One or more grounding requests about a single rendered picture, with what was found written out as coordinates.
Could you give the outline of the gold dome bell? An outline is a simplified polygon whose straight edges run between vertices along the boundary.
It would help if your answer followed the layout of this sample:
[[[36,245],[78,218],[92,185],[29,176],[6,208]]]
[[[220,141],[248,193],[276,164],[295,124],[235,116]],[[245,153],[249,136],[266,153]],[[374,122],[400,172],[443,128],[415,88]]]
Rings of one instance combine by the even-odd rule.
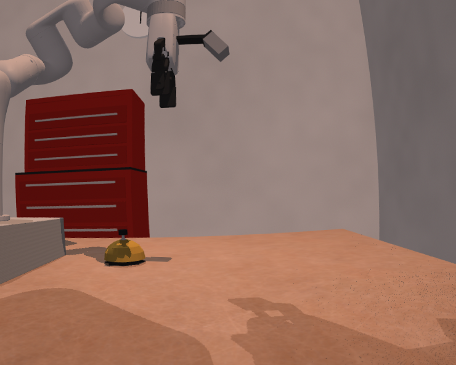
[[[128,235],[127,229],[119,229],[118,233],[122,236],[122,239],[113,242],[107,247],[104,258],[105,263],[128,266],[145,262],[143,260],[145,259],[145,253],[141,246],[132,240],[124,238],[124,235]]]

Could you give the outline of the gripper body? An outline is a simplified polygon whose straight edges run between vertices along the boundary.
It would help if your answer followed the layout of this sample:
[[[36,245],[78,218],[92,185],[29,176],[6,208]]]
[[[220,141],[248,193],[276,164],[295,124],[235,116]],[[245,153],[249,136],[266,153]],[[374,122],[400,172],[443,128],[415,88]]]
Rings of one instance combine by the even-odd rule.
[[[173,71],[174,75],[178,74],[179,44],[176,36],[179,36],[179,29],[184,27],[184,25],[185,18],[183,16],[169,12],[154,14],[147,19],[149,32],[147,38],[146,63],[151,72],[154,42],[159,38],[165,38],[165,51],[163,48],[162,54],[169,58],[170,64],[168,70]],[[169,56],[167,56],[168,52]]]

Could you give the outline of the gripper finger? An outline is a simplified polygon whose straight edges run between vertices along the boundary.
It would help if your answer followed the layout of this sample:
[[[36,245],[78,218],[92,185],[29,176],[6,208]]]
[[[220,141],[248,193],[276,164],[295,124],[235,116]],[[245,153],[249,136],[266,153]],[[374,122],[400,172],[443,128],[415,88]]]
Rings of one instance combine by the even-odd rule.
[[[150,93],[152,96],[162,96],[169,94],[170,72],[169,58],[165,57],[163,52],[165,47],[165,38],[160,38],[154,42],[154,55],[151,73]]]
[[[170,72],[170,79],[169,79],[170,93],[168,95],[160,96],[160,107],[161,108],[169,108],[169,107],[175,107],[176,106],[176,81],[175,81],[175,75],[174,75],[173,71],[169,71],[169,72]]]

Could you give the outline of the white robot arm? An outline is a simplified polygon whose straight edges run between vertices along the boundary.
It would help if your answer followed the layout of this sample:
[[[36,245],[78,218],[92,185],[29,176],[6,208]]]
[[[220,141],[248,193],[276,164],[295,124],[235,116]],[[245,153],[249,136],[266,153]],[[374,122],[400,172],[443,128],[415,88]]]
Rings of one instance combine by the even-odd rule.
[[[147,13],[147,19],[165,12],[185,18],[185,0],[93,0],[93,8],[89,0],[68,0],[26,29],[26,37],[38,58],[23,54],[0,60],[0,221],[10,220],[10,215],[2,213],[3,136],[10,98],[32,85],[56,81],[71,70],[72,56],[56,23],[63,20],[79,46],[92,48],[122,29],[125,17],[119,4]],[[179,45],[203,44],[220,62],[229,55],[229,46],[211,30],[205,35],[183,35],[176,39]]]

